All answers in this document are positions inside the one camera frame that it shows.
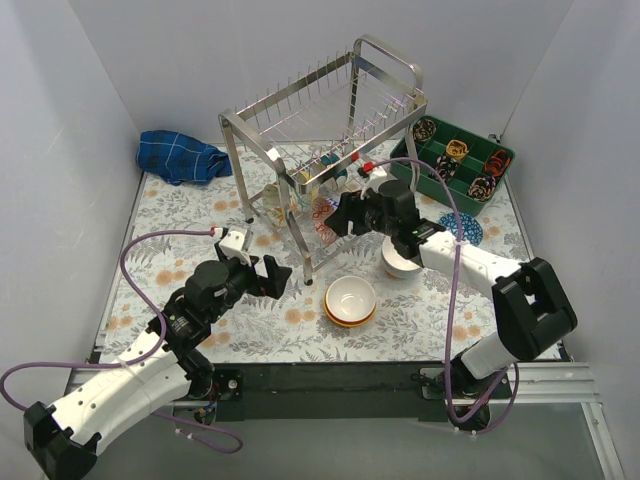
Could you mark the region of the white grey-rimmed bowl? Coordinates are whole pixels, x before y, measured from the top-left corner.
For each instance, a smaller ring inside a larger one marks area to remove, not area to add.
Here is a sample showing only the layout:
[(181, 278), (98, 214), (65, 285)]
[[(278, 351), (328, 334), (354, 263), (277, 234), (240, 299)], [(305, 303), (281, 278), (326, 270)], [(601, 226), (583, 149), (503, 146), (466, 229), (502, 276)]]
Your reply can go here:
[(393, 268), (398, 270), (414, 270), (421, 269), (420, 266), (414, 262), (404, 259), (393, 246), (390, 238), (385, 238), (381, 247), (382, 262), (387, 268)]

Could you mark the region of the orange and white bowl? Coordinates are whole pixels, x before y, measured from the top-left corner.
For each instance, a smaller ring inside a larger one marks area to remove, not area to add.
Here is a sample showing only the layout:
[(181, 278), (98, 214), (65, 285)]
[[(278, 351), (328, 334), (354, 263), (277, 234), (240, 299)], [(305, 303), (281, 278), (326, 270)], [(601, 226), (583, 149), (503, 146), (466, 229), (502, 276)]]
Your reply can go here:
[(358, 276), (343, 276), (332, 282), (326, 292), (332, 313), (344, 320), (360, 320), (366, 317), (377, 303), (372, 285)]

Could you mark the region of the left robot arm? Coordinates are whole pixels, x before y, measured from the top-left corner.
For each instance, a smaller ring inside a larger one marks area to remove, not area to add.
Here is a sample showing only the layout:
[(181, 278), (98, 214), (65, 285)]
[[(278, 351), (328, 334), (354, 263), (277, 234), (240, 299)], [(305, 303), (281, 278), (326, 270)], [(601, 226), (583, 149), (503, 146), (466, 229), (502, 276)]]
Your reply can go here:
[(122, 433), (187, 396), (205, 398), (214, 368), (199, 352), (213, 325), (244, 295), (280, 298), (292, 270), (256, 257), (230, 232), (215, 260), (200, 263), (146, 329), (106, 369), (76, 390), (23, 414), (24, 443), (49, 479), (81, 479)]

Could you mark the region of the white bowl red diamond pattern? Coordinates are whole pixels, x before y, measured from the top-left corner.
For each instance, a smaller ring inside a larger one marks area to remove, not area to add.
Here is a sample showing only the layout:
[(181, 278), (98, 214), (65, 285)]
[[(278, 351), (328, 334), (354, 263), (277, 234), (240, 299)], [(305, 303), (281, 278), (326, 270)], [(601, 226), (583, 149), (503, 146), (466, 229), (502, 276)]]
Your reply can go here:
[(448, 213), (443, 215), (438, 220), (438, 223), (454, 236), (458, 234), (458, 225), (461, 225), (463, 229), (462, 239), (471, 245), (478, 247), (484, 238), (484, 230), (482, 226), (469, 214), (460, 213), (459, 217), (460, 222), (457, 222), (456, 215), (454, 213)]

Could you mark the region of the plain white ribbed bowl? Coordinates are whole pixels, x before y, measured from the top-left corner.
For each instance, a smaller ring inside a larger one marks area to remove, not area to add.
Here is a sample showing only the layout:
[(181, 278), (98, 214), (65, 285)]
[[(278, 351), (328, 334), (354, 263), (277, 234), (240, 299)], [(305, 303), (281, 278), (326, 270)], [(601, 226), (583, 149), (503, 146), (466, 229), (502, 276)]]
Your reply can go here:
[(414, 270), (398, 270), (393, 268), (387, 268), (386, 272), (388, 275), (397, 278), (397, 279), (408, 279), (418, 276), (422, 270), (414, 269)]

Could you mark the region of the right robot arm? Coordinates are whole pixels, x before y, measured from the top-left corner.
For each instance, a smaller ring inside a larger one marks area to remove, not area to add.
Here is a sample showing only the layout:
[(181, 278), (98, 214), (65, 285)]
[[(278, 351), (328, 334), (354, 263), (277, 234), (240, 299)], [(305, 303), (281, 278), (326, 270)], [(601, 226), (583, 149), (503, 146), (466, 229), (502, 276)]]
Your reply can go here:
[(492, 300), (495, 332), (458, 353), (443, 376), (464, 397), (479, 395), (498, 371), (536, 359), (577, 326), (549, 262), (518, 262), (457, 241), (444, 226), (422, 218), (414, 194), (399, 180), (342, 194), (324, 223), (339, 237), (381, 233), (403, 259), (448, 273)]

